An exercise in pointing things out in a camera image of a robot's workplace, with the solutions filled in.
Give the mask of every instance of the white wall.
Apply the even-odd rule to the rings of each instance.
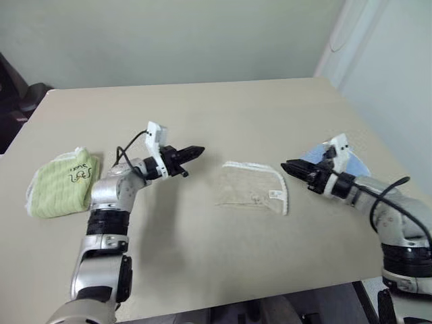
[[[371,0],[367,10],[352,33],[355,39],[344,40],[346,47],[327,58],[321,75],[333,79],[412,178],[432,194],[432,1]],[[368,28],[362,25],[366,20]],[[349,64],[344,55],[351,56]]]
[[[343,0],[2,0],[0,51],[58,88],[312,76]]]

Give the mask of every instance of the black cable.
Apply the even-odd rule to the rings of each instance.
[[[393,184],[389,185],[386,189],[383,190],[383,192],[381,194],[379,194],[380,199],[383,198],[387,193],[389,193],[390,190],[392,190],[393,188],[400,186],[402,184],[405,184],[406,182],[410,181],[410,177],[403,177],[401,179],[399,179],[398,181],[394,182]],[[369,223],[371,224],[373,230],[375,232],[377,231],[377,227],[375,226],[375,224],[373,223],[373,213],[375,212],[375,209],[377,208],[380,199],[377,199],[371,208],[371,212],[369,213]]]
[[[138,177],[140,177],[141,179],[144,180],[144,182],[146,182],[146,177],[144,176],[144,174],[142,174],[141,170],[139,167],[134,167],[132,165],[132,163],[130,163],[129,157],[126,154],[126,150],[124,150],[122,147],[117,146],[117,152],[121,152],[122,157],[124,157],[124,159],[126,160],[126,163],[129,165],[129,168],[132,170],[132,172],[134,172]]]
[[[340,173],[331,170],[332,173],[334,173],[337,176],[340,176]],[[394,182],[393,184],[391,184],[390,186],[388,186],[385,190],[383,190],[383,192],[381,194],[376,194],[373,191],[369,190],[367,187],[365,186],[361,186],[359,184],[356,184],[355,182],[352,183],[352,185],[356,188],[358,188],[359,190],[371,195],[372,197],[376,198],[377,200],[374,202],[372,209],[371,209],[371,214],[369,214],[369,217],[372,215],[373,217],[373,211],[375,210],[376,205],[378,205],[378,203],[382,202],[385,203],[387,206],[390,206],[392,208],[394,208],[395,210],[397,210],[399,213],[407,216],[407,218],[409,218],[414,224],[416,224],[417,226],[420,227],[420,229],[425,233],[425,236],[427,238],[427,242],[429,244],[429,251],[432,253],[432,236],[431,233],[429,232],[429,230],[427,229],[427,227],[425,226],[425,224],[423,224],[421,221],[419,221],[413,214],[411,214],[410,212],[408,212],[406,209],[402,208],[401,206],[395,204],[394,202],[384,198],[384,196],[394,187],[396,186],[400,186],[401,184],[405,184],[406,182],[408,182],[410,180],[410,177],[404,177],[402,179],[399,179],[398,181]]]
[[[415,216],[413,216],[411,213],[409,213],[406,209],[402,208],[401,206],[398,206],[394,202],[392,202],[392,201],[390,201],[384,197],[381,197],[380,194],[376,194],[373,191],[370,191],[368,188],[366,188],[364,186],[360,186],[358,184],[353,184],[353,186],[355,186],[356,188],[358,188],[359,190],[361,190],[363,192],[366,192],[367,194],[370,194],[372,197],[376,198],[378,202],[383,202],[383,203],[387,204],[388,206],[393,207],[399,213],[407,216],[407,218],[409,218],[414,224],[419,226],[421,228],[421,230],[425,233],[425,236],[426,236],[428,244],[429,244],[429,250],[432,252],[432,236],[431,236],[431,233],[429,232],[429,230],[427,229],[427,227],[425,226],[425,224],[423,224],[421,221],[419,221]]]
[[[143,131],[137,133],[137,135],[135,135],[135,137],[129,142],[128,145],[126,145],[126,147],[124,149],[122,147],[120,147],[120,146],[117,147],[117,150],[115,152],[115,163],[113,164],[113,167],[115,167],[117,164],[119,164],[120,159],[124,156],[124,153],[121,153],[121,155],[119,154],[119,152],[120,152],[119,148],[121,148],[123,150],[123,152],[126,152],[127,149],[130,148],[130,146],[132,144],[134,144],[134,142],[136,141],[136,139],[138,137],[140,137],[141,135],[143,135],[143,134],[147,134],[147,130],[143,130]]]

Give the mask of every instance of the blue cloth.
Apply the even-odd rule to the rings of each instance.
[[[324,152],[324,145],[318,144],[314,149],[303,155],[301,159],[311,163],[318,163],[323,159]],[[352,151],[350,151],[350,159],[348,160],[348,164],[346,166],[346,173],[352,174],[356,177],[369,177],[371,175],[371,172],[367,166]]]

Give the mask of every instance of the white cable clip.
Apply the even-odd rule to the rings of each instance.
[[[167,128],[152,121],[148,122],[146,147],[149,155],[153,157],[157,164],[157,173],[162,179],[168,178],[167,167],[161,158],[161,146],[165,146],[167,140]]]
[[[345,172],[346,166],[350,159],[350,147],[348,146],[348,139],[346,138],[346,135],[344,133],[339,134],[323,144],[326,151],[331,149],[332,147],[335,150],[335,157],[332,158],[334,165],[333,171],[338,173]],[[324,196],[333,196],[331,194],[331,191],[333,190],[333,187],[335,186],[337,180],[338,177],[335,174],[330,175],[324,188]]]

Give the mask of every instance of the cartoon print on towel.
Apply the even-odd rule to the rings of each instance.
[[[69,171],[72,172],[70,174],[70,182],[72,183],[80,183],[82,179],[88,179],[91,177],[91,167],[88,167],[87,164],[79,164],[76,167],[71,168]]]

